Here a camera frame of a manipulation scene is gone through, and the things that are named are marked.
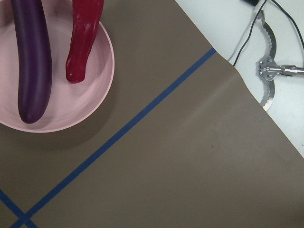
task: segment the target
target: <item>blue tape line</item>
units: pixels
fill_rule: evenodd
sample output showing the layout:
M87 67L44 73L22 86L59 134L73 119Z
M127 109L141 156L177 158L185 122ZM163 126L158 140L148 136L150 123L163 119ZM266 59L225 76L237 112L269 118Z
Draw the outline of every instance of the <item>blue tape line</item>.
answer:
M180 84L182 84L190 75L192 75L201 65L203 65L213 54L216 53L214 48L211 48L204 54L196 63L194 63L185 73L178 77L168 88L166 88L160 95L158 95L151 103L149 103L143 110L141 110L130 122L128 122L122 129L113 135L107 142L105 142L97 151L88 157L82 164L80 164L74 171L72 171L66 178L64 178L55 188L53 188L45 197L36 203L24 216L19 218L11 228L19 228L28 221L34 214L43 208L51 199L53 199L62 189L71 183L79 174L95 162L104 152L113 146L121 137L123 137L129 130L131 130L139 121L141 121L153 108L163 101L170 93L172 93Z
M21 218L22 216L24 216L24 213L22 212L22 210L17 207L17 205L0 189L0 200L5 204L5 206L7 206L11 212L14 213L14 215L16 215L18 218ZM28 220L25 225L28 228L37 228L37 226L31 221Z

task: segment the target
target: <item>eggplant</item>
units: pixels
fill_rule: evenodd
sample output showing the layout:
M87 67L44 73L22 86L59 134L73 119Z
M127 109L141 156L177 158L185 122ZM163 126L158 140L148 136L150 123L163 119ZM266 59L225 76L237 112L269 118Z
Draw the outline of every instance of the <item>eggplant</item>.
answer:
M11 0L19 56L18 110L32 124L44 114L52 87L52 57L41 0Z

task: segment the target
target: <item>red chili pepper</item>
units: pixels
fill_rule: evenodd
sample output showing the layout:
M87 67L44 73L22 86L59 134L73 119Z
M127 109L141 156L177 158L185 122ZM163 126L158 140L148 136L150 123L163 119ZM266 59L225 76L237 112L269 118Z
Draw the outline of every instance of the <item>red chili pepper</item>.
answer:
M85 79L103 8L104 0L73 0L73 33L66 61L66 79L70 83Z

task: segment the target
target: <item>bowl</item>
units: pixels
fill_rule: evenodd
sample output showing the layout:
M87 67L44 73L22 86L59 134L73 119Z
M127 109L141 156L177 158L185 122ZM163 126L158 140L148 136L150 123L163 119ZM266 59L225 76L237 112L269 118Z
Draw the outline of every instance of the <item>bowl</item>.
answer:
M71 0L43 0L50 39L53 82L47 109L36 123L22 122L18 112L18 49L9 0L0 1L0 123L25 132L47 133L71 127L92 114L105 99L114 75L114 52L101 23L93 44L85 80L66 80L65 64L73 29Z

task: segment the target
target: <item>wire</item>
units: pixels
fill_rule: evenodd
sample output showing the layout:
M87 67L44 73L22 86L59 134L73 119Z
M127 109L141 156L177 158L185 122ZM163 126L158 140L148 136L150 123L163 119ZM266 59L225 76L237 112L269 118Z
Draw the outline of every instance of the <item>wire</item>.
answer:
M237 54L237 58L236 58L236 60L234 61L234 64L233 64L234 67L235 67L235 65L236 65L236 63L237 63L237 60L238 60L238 58L239 58L239 55L241 54L242 50L244 49L244 47L246 46L246 44L248 43L248 41L249 41L249 39L250 39L250 37L251 37L252 30L253 30L253 26L255 25L255 22L256 22L256 20L257 20L257 17L258 17L258 15L259 15L259 13L262 11L262 8L263 8L264 5L266 4L266 2L267 2L267 0L264 1L264 3L262 4L262 6L260 7L260 9L258 10L258 12L257 12L257 14L256 14L256 16L255 16L255 18L253 19L253 22L252 22L252 25L251 25L251 28L250 28L250 32L249 32L248 38L247 38L247 40L245 41L245 43L243 44L243 46L241 47L240 51L239 51L238 54Z
M279 5L279 3L277 3L275 0L271 0L271 1L293 22L293 24L295 26L295 29L299 34L299 37L300 37L300 40L301 40L301 43L302 43L302 47L303 47L303 50L304 50L303 38L302 38L302 35L301 35L301 32L300 32L298 26L296 25L295 20Z

